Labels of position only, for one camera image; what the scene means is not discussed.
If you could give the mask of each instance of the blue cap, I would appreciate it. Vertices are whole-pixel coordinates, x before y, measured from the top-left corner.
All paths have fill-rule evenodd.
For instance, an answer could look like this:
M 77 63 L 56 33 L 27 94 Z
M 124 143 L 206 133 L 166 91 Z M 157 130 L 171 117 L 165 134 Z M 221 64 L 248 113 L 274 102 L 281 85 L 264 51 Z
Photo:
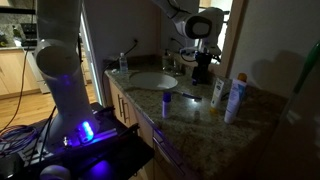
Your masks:
M 171 93 L 170 92 L 164 92 L 162 97 L 163 102 L 171 102 Z

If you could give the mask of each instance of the bathroom sink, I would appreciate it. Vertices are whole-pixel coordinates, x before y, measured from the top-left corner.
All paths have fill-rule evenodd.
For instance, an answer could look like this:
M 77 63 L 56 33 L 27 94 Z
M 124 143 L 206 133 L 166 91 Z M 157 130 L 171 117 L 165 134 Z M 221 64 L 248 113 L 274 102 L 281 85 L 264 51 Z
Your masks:
M 130 77 L 130 82 L 142 89 L 165 90 L 175 87 L 178 81 L 166 74 L 158 72 L 140 72 Z

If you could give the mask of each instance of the blue led light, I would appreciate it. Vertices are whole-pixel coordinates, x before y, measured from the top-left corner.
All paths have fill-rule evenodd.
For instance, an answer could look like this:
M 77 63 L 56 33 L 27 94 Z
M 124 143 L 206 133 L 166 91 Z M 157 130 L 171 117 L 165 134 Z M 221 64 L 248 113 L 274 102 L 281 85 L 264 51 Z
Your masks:
M 93 138 L 93 131 L 87 121 L 82 123 L 82 127 L 85 132 L 85 137 L 83 139 L 86 139 L 85 141 L 90 141 Z

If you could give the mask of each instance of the vanity cabinet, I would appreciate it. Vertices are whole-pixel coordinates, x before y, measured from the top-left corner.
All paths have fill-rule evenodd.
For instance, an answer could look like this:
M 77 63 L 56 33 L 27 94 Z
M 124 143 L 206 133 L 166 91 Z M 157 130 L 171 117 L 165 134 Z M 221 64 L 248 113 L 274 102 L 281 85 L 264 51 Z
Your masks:
M 21 90 L 24 52 L 21 49 L 0 51 L 0 99 L 17 95 Z M 24 72 L 24 93 L 39 91 L 39 86 L 26 62 Z
M 114 114 L 125 126 L 138 123 L 138 135 L 150 147 L 155 148 L 156 145 L 153 141 L 153 128 L 144 118 L 144 116 L 134 107 L 129 99 L 116 87 L 116 85 L 109 80 L 111 98 L 115 108 Z M 141 170 L 136 177 L 130 180 L 166 180 L 168 179 L 158 162 L 155 159 L 150 160 Z

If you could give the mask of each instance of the floor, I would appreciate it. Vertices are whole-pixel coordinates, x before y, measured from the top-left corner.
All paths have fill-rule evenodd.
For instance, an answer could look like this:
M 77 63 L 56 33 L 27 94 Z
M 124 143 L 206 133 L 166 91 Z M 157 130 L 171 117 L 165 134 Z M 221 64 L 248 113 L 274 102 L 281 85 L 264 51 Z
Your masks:
M 92 84 L 86 86 L 90 103 L 96 102 Z M 12 119 L 17 105 L 18 97 L 0 100 L 0 129 Z M 49 117 L 54 101 L 50 93 L 30 94 L 22 96 L 19 111 L 10 125 L 29 125 Z

